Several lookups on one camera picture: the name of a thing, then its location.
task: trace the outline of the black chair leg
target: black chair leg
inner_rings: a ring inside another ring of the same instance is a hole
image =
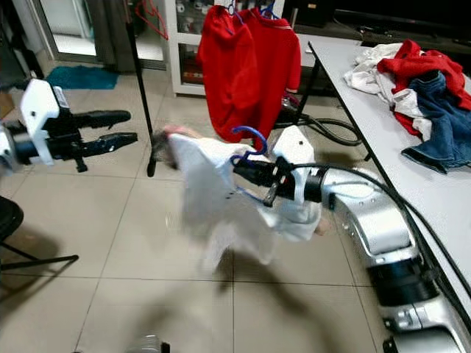
[[[63,257],[53,257],[51,259],[44,259],[44,260],[27,261],[27,262],[24,262],[24,263],[6,263],[4,265],[0,265],[0,271],[14,270],[14,269],[17,269],[17,268],[26,268],[26,267],[45,265],[47,263],[61,263],[61,262],[65,262],[65,261],[73,263],[73,262],[77,261],[78,259],[79,259],[79,255],[71,255],[71,256],[63,256]]]
[[[27,254],[26,252],[22,252],[21,250],[18,250],[17,248],[14,248],[13,246],[8,245],[6,243],[0,243],[0,246],[3,246],[4,248],[10,250],[11,252],[15,252],[16,254],[21,255],[22,257],[25,257],[26,259],[30,259],[33,261],[39,260],[37,257]]]

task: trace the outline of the red cloth on table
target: red cloth on table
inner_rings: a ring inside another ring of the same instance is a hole
[[[471,96],[464,90],[463,67],[437,50],[429,50],[424,54],[420,54],[420,50],[417,43],[406,40],[394,59],[382,59],[378,63],[379,72],[389,72],[395,76],[396,88],[392,92],[407,88],[410,81],[418,76],[440,70],[447,80],[447,89],[458,98],[458,106],[471,110]],[[394,115],[409,133],[419,135],[412,127],[412,119],[400,113]]]
[[[260,99],[255,44],[249,27],[222,6],[206,15],[196,61],[203,69],[208,110],[213,128],[221,138],[239,142],[233,134],[240,125],[251,125]]]
[[[267,138],[280,113],[285,90],[295,93],[300,85],[300,42],[283,18],[264,18],[259,9],[243,10],[239,15],[255,42],[260,83],[260,101],[249,125]],[[257,139],[255,148],[260,147]]]

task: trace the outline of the shelf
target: shelf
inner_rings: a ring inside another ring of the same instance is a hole
[[[198,46],[201,41],[201,35],[192,35],[191,33],[178,33],[177,42],[182,44],[191,44]]]

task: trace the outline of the red hoodie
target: red hoodie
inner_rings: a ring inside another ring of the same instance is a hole
[[[260,101],[255,44],[249,27],[236,21],[223,6],[211,7],[196,56],[203,69],[211,123],[229,142],[243,138],[232,129],[252,125]]]
[[[406,40],[400,47],[394,59],[382,59],[378,63],[379,72],[394,74],[397,93],[407,88],[410,81],[432,70],[440,70],[446,80],[451,94],[458,97],[458,106],[471,110],[471,96],[464,90],[463,68],[445,54],[437,50],[429,50],[420,54],[420,47],[412,40]],[[396,119],[412,134],[419,132],[412,127],[412,120],[403,114],[395,113]]]
[[[300,41],[284,18],[264,18],[259,9],[243,10],[239,14],[255,42],[260,84],[260,101],[249,125],[268,138],[280,113],[285,90],[295,93],[300,85]],[[255,148],[261,148],[258,139]]]

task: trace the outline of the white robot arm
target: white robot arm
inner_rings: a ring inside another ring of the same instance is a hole
[[[81,173],[87,171],[83,158],[112,152],[138,140],[135,132],[120,132],[83,142],[79,129],[111,127],[130,120],[130,113],[110,110],[72,114],[60,87],[39,79],[18,86],[26,86],[20,106],[25,124],[0,124],[0,166],[4,173],[23,165],[53,165],[54,160],[72,159]]]

